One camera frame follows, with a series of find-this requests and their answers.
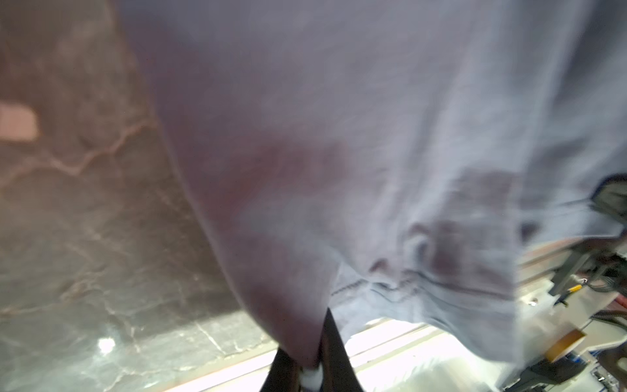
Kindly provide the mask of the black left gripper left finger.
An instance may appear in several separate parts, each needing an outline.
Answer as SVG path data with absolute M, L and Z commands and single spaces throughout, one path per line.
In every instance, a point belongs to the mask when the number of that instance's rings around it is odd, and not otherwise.
M 260 392 L 300 392 L 300 365 L 278 348 Z

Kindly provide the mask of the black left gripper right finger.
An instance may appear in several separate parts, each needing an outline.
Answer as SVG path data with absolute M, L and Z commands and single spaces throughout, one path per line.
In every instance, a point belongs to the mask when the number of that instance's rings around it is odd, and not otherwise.
M 327 310 L 323 324 L 320 363 L 323 369 L 321 391 L 363 392 L 330 309 Z

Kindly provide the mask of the grey-blue tank top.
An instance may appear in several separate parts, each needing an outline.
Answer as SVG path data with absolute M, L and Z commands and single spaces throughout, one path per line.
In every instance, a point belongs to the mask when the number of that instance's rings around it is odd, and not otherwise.
M 519 358 L 529 248 L 610 237 L 626 170 L 623 1 L 117 1 L 164 140 L 233 293 L 313 367 L 426 322 Z

